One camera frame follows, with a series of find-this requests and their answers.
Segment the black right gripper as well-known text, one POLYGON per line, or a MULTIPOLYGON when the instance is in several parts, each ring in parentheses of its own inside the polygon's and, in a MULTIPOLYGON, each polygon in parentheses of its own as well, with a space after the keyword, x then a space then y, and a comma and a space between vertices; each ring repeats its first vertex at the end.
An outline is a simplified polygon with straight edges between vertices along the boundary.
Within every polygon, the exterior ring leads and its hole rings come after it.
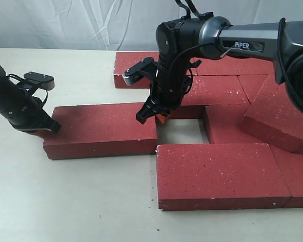
POLYGON ((144 124, 148 118, 156 116, 164 125, 170 119, 169 113, 181 105, 184 96, 191 90, 194 80, 192 69, 199 67, 201 62, 159 59, 149 97, 136 113, 136 120, 144 124))

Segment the right robot arm Piper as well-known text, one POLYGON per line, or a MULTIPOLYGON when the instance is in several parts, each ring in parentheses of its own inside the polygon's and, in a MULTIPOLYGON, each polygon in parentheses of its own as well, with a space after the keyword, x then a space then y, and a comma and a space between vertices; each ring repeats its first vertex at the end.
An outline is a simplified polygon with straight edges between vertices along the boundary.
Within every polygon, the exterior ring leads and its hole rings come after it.
POLYGON ((186 72, 194 57, 272 62, 276 83, 285 84, 290 100, 303 113, 303 21, 281 18, 277 23, 233 25, 212 12, 199 13, 191 1, 177 4, 186 15, 156 29, 159 59, 149 97, 136 115, 140 123, 180 106, 191 86, 186 72))

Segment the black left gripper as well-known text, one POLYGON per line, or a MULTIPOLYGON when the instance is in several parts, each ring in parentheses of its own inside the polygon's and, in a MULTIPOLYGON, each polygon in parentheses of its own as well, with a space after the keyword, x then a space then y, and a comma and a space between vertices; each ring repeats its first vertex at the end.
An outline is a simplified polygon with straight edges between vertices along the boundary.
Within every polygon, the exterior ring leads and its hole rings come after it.
POLYGON ((5 118, 11 126, 24 133, 46 139, 50 132, 57 133, 61 129, 60 123, 53 120, 42 108, 43 102, 38 97, 32 97, 31 101, 20 109, 5 112, 5 118))

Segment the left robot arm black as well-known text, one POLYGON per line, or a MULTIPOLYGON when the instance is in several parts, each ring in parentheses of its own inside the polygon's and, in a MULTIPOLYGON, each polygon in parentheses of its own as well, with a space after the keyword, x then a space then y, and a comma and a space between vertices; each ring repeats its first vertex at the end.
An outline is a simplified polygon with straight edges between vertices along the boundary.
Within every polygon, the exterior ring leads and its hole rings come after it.
POLYGON ((7 74, 0 65, 0 115, 18 131, 41 136, 57 133, 61 125, 43 109, 54 77, 27 72, 23 77, 7 74))

